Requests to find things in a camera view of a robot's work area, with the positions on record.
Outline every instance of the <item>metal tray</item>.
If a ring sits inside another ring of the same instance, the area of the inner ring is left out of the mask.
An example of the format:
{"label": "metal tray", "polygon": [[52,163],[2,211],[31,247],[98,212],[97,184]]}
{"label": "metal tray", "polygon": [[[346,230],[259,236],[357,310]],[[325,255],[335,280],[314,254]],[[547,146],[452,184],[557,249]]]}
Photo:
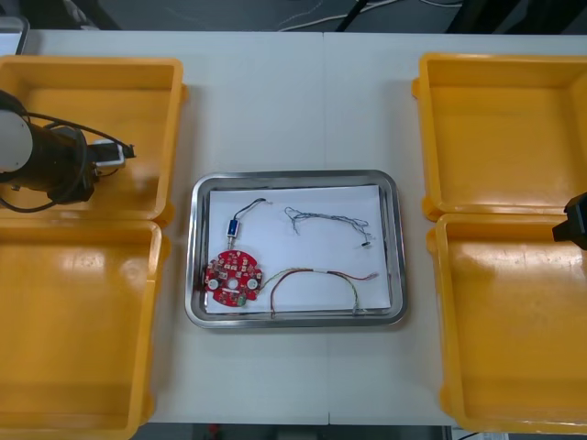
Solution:
{"label": "metal tray", "polygon": [[[353,315],[348,311],[271,313],[208,313],[205,309],[204,275],[208,257],[210,192],[237,190],[283,190],[379,186],[382,229],[389,278],[391,307],[369,309]],[[235,172],[205,176],[194,186],[185,276],[185,310],[190,320],[204,328],[235,327],[326,327],[388,325],[399,321],[407,308],[404,275],[404,238],[397,187],[391,177],[377,170]]]}

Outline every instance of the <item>wire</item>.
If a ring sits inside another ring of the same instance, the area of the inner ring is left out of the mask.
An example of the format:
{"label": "wire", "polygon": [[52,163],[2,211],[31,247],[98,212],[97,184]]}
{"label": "wire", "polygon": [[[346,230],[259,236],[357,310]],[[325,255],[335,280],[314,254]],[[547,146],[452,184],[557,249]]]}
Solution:
{"label": "wire", "polygon": [[[381,7],[381,6],[387,6],[390,5],[392,3],[396,3],[399,2],[400,0],[382,0],[381,2],[369,2],[367,4],[367,6],[363,7],[361,9],[361,11],[359,12],[359,14],[364,14],[365,12],[369,12],[372,11],[373,9],[377,8],[377,7]],[[431,2],[430,0],[419,0],[420,2],[426,4],[426,5],[430,5],[430,6],[438,6],[438,7],[461,7],[462,3],[436,3],[436,2]],[[287,32],[289,30],[296,30],[296,29],[303,29],[303,28],[310,28],[311,26],[315,26],[315,25],[319,25],[320,23],[326,23],[328,21],[334,21],[334,20],[342,20],[347,16],[347,14],[340,14],[338,16],[326,16],[324,18],[320,18],[318,20],[315,21],[310,21],[308,23],[303,23],[301,25],[295,25],[295,26],[289,26],[289,27],[284,27],[283,29],[279,29],[278,32]]]}
{"label": "wire", "polygon": [[259,199],[255,199],[253,200],[251,203],[249,203],[247,206],[245,206],[244,208],[242,208],[240,211],[238,211],[234,217],[232,217],[233,220],[237,220],[237,217],[240,213],[244,213],[245,211],[248,211],[249,209],[251,209],[252,207],[256,206],[257,204],[260,204],[261,202],[267,202],[267,199],[263,199],[262,197]]}
{"label": "wire", "polygon": [[471,438],[477,434],[478,433],[467,434],[467,435],[464,435],[463,437],[459,438],[458,440],[465,440],[465,438]]}
{"label": "wire", "polygon": [[112,142],[120,145],[123,148],[131,149],[131,150],[133,149],[131,145],[125,144],[124,142],[121,142],[120,140],[116,139],[115,137],[107,135],[103,131],[94,130],[93,128],[88,127],[88,126],[83,126],[81,124],[75,124],[74,122],[67,121],[65,119],[59,119],[58,117],[42,115],[41,113],[27,113],[26,116],[36,117],[38,119],[45,119],[47,121],[51,121],[55,124],[55,126],[67,126],[67,127],[77,128],[79,130],[87,131],[88,133],[92,133],[93,135],[97,135],[100,138],[111,140]]}
{"label": "wire", "polygon": [[[368,5],[368,6],[363,7],[361,9],[361,11],[359,12],[359,14],[364,14],[365,12],[369,12],[372,9],[375,9],[377,7],[387,6],[387,5],[390,5],[391,3],[395,3],[395,2],[399,2],[399,1],[400,0],[383,0],[381,2],[377,2],[374,5]],[[341,20],[346,16],[347,16],[347,14],[340,14],[339,16],[327,16],[325,18],[320,18],[319,20],[310,21],[308,23],[303,23],[302,25],[284,27],[283,29],[279,29],[278,32],[286,32],[288,30],[309,28],[310,26],[319,25],[320,23],[326,23],[327,21]]]}
{"label": "wire", "polygon": [[277,291],[277,288],[283,282],[283,280],[285,280],[287,277],[289,277],[290,275],[294,275],[295,273],[300,273],[300,272],[326,273],[327,275],[334,275],[335,277],[342,278],[344,281],[346,281],[350,285],[352,292],[353,292],[353,295],[354,295],[354,298],[355,298],[355,302],[353,303],[353,307],[352,307],[352,314],[357,314],[357,311],[362,310],[362,309],[359,306],[359,293],[357,292],[357,288],[355,287],[355,285],[353,284],[353,282],[351,280],[368,281],[368,280],[372,280],[372,279],[376,278],[379,275],[377,272],[373,272],[364,278],[358,278],[358,277],[353,277],[352,275],[348,275],[347,273],[340,272],[337,270],[317,270],[317,269],[309,269],[309,268],[289,268],[289,269],[282,270],[280,272],[277,272],[272,277],[270,277],[268,280],[266,280],[260,286],[260,291],[262,291],[270,282],[279,278],[277,283],[271,289],[271,297],[270,297],[271,298],[271,318],[275,317],[275,292]]}
{"label": "wire", "polygon": [[425,3],[427,5],[431,5],[431,6],[437,6],[437,7],[461,7],[462,6],[462,2],[457,2],[457,3],[436,3],[436,2],[431,2],[430,0],[420,0],[420,2]]}
{"label": "wire", "polygon": [[285,214],[292,220],[292,226],[295,233],[299,236],[300,232],[297,230],[296,222],[301,222],[308,218],[324,218],[326,220],[335,220],[338,222],[348,223],[353,229],[365,237],[365,241],[361,244],[363,247],[367,247],[371,244],[372,235],[365,231],[366,227],[369,227],[369,222],[361,220],[359,218],[349,218],[344,215],[330,215],[330,214],[317,214],[317,213],[302,213],[297,209],[293,209],[291,206],[286,207],[284,210]]}
{"label": "wire", "polygon": [[318,3],[316,3],[314,5],[314,7],[308,9],[305,12],[302,12],[300,14],[295,14],[294,16],[290,16],[289,18],[284,19],[284,21],[282,21],[281,23],[278,23],[277,25],[275,25],[276,28],[278,28],[279,26],[284,25],[285,23],[289,23],[292,20],[295,20],[298,17],[303,17],[303,16],[309,16],[310,14],[312,14],[314,11],[316,11],[322,4],[324,4],[325,0],[320,0]]}
{"label": "wire", "polygon": [[[422,3],[426,3],[427,5],[431,5],[431,6],[438,6],[438,7],[461,7],[462,6],[462,2],[454,2],[454,3],[436,3],[436,2],[431,2],[430,0],[419,0]],[[369,2],[367,5],[371,6],[371,5],[378,5],[380,2]]]}

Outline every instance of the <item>red circuit board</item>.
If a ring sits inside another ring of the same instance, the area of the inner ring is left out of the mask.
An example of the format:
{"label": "red circuit board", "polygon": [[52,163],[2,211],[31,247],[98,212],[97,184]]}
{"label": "red circuit board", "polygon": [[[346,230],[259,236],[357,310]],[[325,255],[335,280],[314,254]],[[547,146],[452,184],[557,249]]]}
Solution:
{"label": "red circuit board", "polygon": [[259,296],[263,273],[257,260],[241,250],[227,250],[208,263],[205,271],[206,291],[218,303],[242,307]]}

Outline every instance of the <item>table surface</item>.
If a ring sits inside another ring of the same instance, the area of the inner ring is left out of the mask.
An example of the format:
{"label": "table surface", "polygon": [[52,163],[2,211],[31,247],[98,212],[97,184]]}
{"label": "table surface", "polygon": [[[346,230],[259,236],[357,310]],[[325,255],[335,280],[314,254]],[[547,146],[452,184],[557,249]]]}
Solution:
{"label": "table surface", "polygon": [[[176,218],[155,327],[154,422],[453,424],[420,212],[411,81],[427,51],[587,55],[587,37],[31,31],[27,53],[173,57],[183,108]],[[399,188],[409,311],[395,326],[210,331],[183,309],[190,192],[218,171],[377,169]]]}

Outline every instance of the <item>yellow tray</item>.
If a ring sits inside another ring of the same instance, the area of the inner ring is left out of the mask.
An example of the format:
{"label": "yellow tray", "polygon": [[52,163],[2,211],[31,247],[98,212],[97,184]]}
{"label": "yellow tray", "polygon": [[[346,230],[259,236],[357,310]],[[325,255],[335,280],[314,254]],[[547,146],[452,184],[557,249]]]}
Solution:
{"label": "yellow tray", "polygon": [[[177,60],[13,56],[0,59],[0,89],[29,112],[60,117],[133,144],[137,157],[102,179],[88,203],[58,205],[27,218],[154,220],[167,225],[180,107],[185,97]],[[33,121],[40,125],[47,121]],[[86,134],[88,142],[96,136]],[[48,201],[42,192],[0,188],[20,207]],[[0,209],[0,218],[23,218]]]}
{"label": "yellow tray", "polygon": [[443,409],[469,431],[587,434],[587,276],[556,215],[445,214],[427,236]]}
{"label": "yellow tray", "polygon": [[0,437],[128,439],[153,410],[152,222],[0,222]]}
{"label": "yellow tray", "polygon": [[423,210],[561,214],[587,191],[587,57],[427,54]]}

